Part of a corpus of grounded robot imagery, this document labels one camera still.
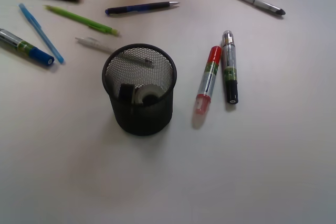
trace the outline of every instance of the dark blue pen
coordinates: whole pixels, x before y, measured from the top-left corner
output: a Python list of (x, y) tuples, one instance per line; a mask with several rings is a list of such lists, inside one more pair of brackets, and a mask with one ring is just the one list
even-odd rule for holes
[(160, 2), (160, 3), (151, 3), (144, 5), (131, 5), (131, 6), (122, 6), (116, 8), (108, 8), (105, 10), (106, 14), (123, 14), (129, 12), (141, 12), (145, 10), (155, 10), (161, 8), (167, 8), (173, 5), (177, 5), (179, 2)]

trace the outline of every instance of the ballpoint pen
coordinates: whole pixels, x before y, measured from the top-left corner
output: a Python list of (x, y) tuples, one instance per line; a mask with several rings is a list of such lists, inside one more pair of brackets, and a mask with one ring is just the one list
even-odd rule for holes
[(20, 39), (14, 34), (0, 28), (0, 41), (21, 52), (23, 55), (30, 57), (40, 63), (48, 66), (54, 62), (53, 56), (41, 51), (32, 44)]
[[(103, 52), (106, 52), (108, 54), (112, 54), (115, 52), (114, 48), (111, 48), (103, 43), (101, 43), (100, 41), (94, 39), (94, 38), (75, 38), (78, 43), (88, 46), (88, 47), (92, 47), (98, 50), (101, 50)], [(130, 61), (132, 63), (136, 63), (145, 67), (149, 67), (149, 68), (153, 68), (154, 64), (153, 61), (150, 59), (141, 59), (141, 58), (136, 58), (135, 56), (128, 56), (126, 54), (121, 54), (120, 58), (125, 59), (127, 61)]]
[(277, 14), (277, 15), (284, 15), (286, 14), (285, 11), (279, 7), (276, 7), (274, 5), (268, 4), (265, 1), (262, 0), (243, 0), (247, 3), (250, 3), (258, 8), (261, 8), (263, 10), (268, 10), (271, 13)]
[(80, 22), (82, 24), (85, 24), (88, 27), (90, 27), (92, 29), (95, 29), (95, 30), (98, 30), (98, 31), (100, 31), (102, 33), (113, 34), (113, 35), (116, 35), (116, 36), (119, 35), (119, 32), (117, 30), (115, 30), (115, 29), (112, 29), (111, 27), (102, 25), (102, 24), (100, 24), (98, 22), (94, 22), (93, 20), (90, 20), (88, 18), (84, 18), (82, 16), (79, 16), (77, 14), (68, 12), (68, 11), (63, 10), (61, 8), (53, 7), (53, 6), (50, 6), (50, 5), (46, 5), (46, 9), (49, 10), (49, 11), (51, 11), (51, 12), (53, 12), (53, 13), (61, 15), (63, 17), (67, 17), (67, 18), (73, 19), (73, 20), (75, 20), (77, 22)]
[(109, 15), (109, 14), (123, 14), (129, 12), (141, 12), (145, 10), (167, 8), (178, 4), (179, 2), (160, 2), (160, 3), (151, 3), (143, 5), (122, 6), (122, 7), (108, 8), (105, 10), (105, 13)]
[(226, 86), (226, 101), (238, 103), (236, 46), (231, 31), (223, 34), (222, 71)]
[(33, 15), (27, 10), (27, 8), (24, 6), (24, 4), (19, 4), (19, 7), (29, 23), (34, 27), (34, 29), (37, 31), (39, 36), (42, 38), (42, 40), (47, 44), (48, 48), (53, 52), (56, 59), (59, 61), (59, 63), (63, 63), (64, 59), (61, 56), (61, 54), (57, 51), (57, 49), (53, 46), (51, 41), (48, 39), (47, 35), (42, 31), (41, 25), (37, 22), (37, 20), (33, 17)]

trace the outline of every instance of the green pen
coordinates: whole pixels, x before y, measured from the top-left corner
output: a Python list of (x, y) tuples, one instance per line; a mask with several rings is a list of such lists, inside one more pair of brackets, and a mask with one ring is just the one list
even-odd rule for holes
[(119, 32), (117, 30), (115, 30), (115, 29), (112, 29), (111, 27), (108, 27), (108, 26), (102, 25), (100, 23), (94, 22), (93, 20), (81, 17), (81, 16), (79, 16), (77, 14), (68, 12), (68, 11), (63, 10), (61, 8), (53, 7), (53, 6), (50, 6), (50, 5), (46, 5), (46, 9), (50, 10), (50, 11), (52, 11), (54, 13), (57, 13), (57, 14), (59, 14), (61, 16), (64, 16), (64, 17), (67, 17), (67, 18), (71, 18), (71, 19), (73, 19), (75, 21), (81, 22), (81, 23), (83, 23), (85, 25), (88, 25), (92, 29), (101, 31), (102, 33), (113, 34), (113, 35), (116, 35), (116, 36), (119, 35)]

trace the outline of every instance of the blue pen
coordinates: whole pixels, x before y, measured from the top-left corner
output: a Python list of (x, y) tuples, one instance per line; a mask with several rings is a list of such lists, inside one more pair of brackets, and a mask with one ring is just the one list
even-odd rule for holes
[(144, 5), (131, 5), (131, 6), (122, 6), (122, 7), (115, 7), (115, 8), (108, 8), (105, 10), (107, 15), (110, 14), (123, 14), (129, 12), (142, 12), (146, 10), (155, 10), (161, 8), (167, 8), (174, 5), (179, 4), (179, 2), (160, 2), (160, 3), (151, 3), (151, 4), (144, 4)]
[(37, 33), (42, 38), (42, 40), (45, 42), (45, 44), (47, 44), (51, 52), (53, 52), (54, 56), (59, 61), (59, 63), (62, 64), (64, 62), (63, 57), (57, 51), (57, 49), (53, 46), (51, 41), (48, 39), (47, 35), (42, 31), (41, 25), (37, 22), (37, 20), (33, 17), (33, 15), (27, 10), (24, 4), (19, 4), (19, 7), (21, 11), (23, 12), (23, 14), (25, 15), (25, 17), (27, 18), (27, 20), (29, 21), (29, 23), (31, 23), (31, 25), (37, 31)]

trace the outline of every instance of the red cap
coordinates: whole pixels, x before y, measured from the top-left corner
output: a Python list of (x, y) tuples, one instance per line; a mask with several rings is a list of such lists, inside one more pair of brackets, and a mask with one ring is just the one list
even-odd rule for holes
[(220, 56), (222, 55), (222, 49), (219, 46), (215, 46), (211, 49), (210, 55), (208, 58), (208, 63), (215, 62), (219, 64), (219, 61), (221, 60)]

